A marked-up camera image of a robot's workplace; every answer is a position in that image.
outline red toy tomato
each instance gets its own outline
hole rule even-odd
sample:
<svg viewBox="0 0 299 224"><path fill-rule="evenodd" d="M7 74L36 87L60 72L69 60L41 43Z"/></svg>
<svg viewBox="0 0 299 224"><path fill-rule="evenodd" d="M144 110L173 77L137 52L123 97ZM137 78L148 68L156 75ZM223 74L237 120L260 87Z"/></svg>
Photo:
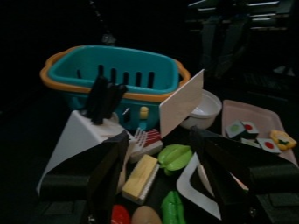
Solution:
<svg viewBox="0 0 299 224"><path fill-rule="evenodd" d="M113 205L111 224L129 224L129 214L121 205Z"/></svg>

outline dark background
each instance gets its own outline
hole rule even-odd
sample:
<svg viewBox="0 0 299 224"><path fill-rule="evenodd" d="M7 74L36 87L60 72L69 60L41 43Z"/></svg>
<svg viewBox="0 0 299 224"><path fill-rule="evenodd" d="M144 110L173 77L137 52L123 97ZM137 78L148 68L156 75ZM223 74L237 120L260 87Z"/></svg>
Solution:
<svg viewBox="0 0 299 224"><path fill-rule="evenodd" d="M104 9L103 18L117 46L176 58L191 74L201 69L201 36L189 32L184 23L187 1L96 3ZM105 29L88 0L3 0L0 29L0 218L7 223L27 223L39 202L35 187L71 112L61 95L41 84L39 72L56 52L72 46L100 45ZM296 33L298 15L287 31L252 32L247 52L233 68L221 80L205 80L204 85L221 100L239 100L274 110L288 134L299 140L298 77L276 77L272 73L282 65L298 69ZM284 83L284 88L248 85L241 80L247 73L267 74ZM212 130L220 132L220 116ZM165 142L173 139L187 143L188 132L177 128ZM148 203L157 207L159 201L151 198Z"/></svg>

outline pink tray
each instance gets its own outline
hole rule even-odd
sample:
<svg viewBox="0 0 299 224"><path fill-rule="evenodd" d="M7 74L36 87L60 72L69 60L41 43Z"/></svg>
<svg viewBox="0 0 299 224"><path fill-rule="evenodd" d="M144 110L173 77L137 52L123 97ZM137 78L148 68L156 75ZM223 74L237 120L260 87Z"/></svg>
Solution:
<svg viewBox="0 0 299 224"><path fill-rule="evenodd" d="M279 116L274 111L247 104L244 102L224 100L221 111L223 136L225 136L225 127L236 120L248 121L256 125L259 131L258 137L270 137L271 130L284 131ZM283 151L279 156L298 165L292 150Z"/></svg>

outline green toy pepper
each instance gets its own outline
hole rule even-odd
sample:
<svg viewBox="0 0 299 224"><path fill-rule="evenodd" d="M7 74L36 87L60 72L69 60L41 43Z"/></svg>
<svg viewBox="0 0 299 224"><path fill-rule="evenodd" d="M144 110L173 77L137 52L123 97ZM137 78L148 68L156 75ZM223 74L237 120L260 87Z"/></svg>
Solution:
<svg viewBox="0 0 299 224"><path fill-rule="evenodd" d="M176 191L169 191L163 199L163 224L185 224L183 202Z"/></svg>

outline white cutting board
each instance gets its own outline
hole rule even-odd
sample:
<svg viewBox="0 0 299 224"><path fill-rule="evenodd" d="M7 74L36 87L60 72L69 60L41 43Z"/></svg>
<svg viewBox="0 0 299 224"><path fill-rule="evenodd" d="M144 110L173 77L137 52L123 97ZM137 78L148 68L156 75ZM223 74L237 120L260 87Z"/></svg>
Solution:
<svg viewBox="0 0 299 224"><path fill-rule="evenodd" d="M164 138L201 102L203 70L160 104L160 134Z"/></svg>

